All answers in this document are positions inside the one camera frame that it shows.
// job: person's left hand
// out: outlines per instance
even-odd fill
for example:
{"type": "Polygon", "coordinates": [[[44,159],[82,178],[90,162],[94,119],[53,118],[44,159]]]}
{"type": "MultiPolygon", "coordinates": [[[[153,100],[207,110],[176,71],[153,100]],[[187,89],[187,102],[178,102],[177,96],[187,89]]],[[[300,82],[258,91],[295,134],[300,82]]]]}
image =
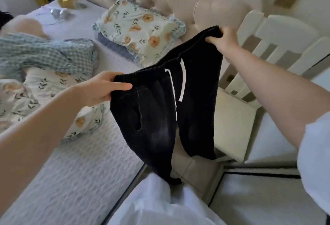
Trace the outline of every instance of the person's left hand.
{"type": "Polygon", "coordinates": [[[111,91],[129,90],[132,84],[125,82],[113,82],[116,75],[121,72],[103,71],[88,81],[77,84],[80,97],[84,106],[95,106],[104,101],[111,100],[111,91]]]}

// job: white drawstring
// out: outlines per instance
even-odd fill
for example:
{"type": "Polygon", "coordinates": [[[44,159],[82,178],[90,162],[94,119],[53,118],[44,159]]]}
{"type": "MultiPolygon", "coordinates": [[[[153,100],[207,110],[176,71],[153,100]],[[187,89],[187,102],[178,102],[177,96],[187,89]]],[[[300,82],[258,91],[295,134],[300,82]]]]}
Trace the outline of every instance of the white drawstring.
{"type": "Polygon", "coordinates": [[[182,68],[182,87],[181,87],[181,94],[180,94],[179,101],[182,101],[182,99],[184,98],[184,87],[185,87],[185,82],[186,82],[186,79],[187,79],[187,74],[186,74],[186,71],[185,71],[184,61],[182,59],[180,61],[180,65],[181,65],[181,68],[182,68]]]}
{"type": "Polygon", "coordinates": [[[173,96],[174,96],[174,104],[175,104],[175,120],[177,120],[177,103],[175,101],[175,90],[174,90],[172,75],[171,75],[171,71],[167,68],[165,69],[165,72],[168,72],[170,74],[170,79],[171,79],[171,83],[172,83],[172,90],[173,90],[173,96]]]}

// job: chair seat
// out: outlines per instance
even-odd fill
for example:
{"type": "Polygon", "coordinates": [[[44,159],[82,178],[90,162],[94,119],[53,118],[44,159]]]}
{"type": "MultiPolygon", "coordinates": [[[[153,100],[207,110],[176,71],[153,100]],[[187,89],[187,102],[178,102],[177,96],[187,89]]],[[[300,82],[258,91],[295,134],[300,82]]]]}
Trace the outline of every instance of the chair seat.
{"type": "Polygon", "coordinates": [[[218,87],[214,113],[214,146],[242,162],[255,115],[256,109],[218,87]]]}

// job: white bed sheet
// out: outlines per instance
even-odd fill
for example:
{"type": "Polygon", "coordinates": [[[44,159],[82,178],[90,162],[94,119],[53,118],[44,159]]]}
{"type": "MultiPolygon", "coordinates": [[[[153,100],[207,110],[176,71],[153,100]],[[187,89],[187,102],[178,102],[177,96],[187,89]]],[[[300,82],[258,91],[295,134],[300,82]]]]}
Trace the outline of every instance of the white bed sheet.
{"type": "MultiPolygon", "coordinates": [[[[52,39],[90,38],[97,45],[102,70],[130,73],[138,66],[94,38],[92,25],[106,10],[86,0],[87,9],[72,10],[70,21],[44,26],[52,39]]],[[[41,23],[43,9],[29,15],[41,23]]],[[[104,122],[93,134],[61,145],[0,220],[0,224],[99,225],[128,188],[143,162],[127,146],[109,103],[104,122]]]]}

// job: bed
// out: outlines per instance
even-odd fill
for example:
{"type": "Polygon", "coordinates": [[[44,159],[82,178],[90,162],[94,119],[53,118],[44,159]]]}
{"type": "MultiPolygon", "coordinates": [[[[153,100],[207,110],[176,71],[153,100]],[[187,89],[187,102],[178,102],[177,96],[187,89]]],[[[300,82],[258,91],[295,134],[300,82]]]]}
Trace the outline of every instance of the bed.
{"type": "MultiPolygon", "coordinates": [[[[30,14],[38,19],[51,39],[90,38],[97,46],[96,70],[130,73],[140,67],[95,39],[93,23],[116,0],[79,0],[87,6],[73,10],[74,17],[57,24],[42,22],[39,8],[30,14]]],[[[261,0],[137,0],[163,15],[174,13],[186,23],[186,41],[213,25],[239,24],[261,0]]],[[[51,2],[50,7],[58,6],[51,2]]],[[[0,224],[105,224],[143,172],[145,165],[129,149],[109,107],[104,123],[93,134],[57,148],[41,171],[0,220],[0,224]]]]}

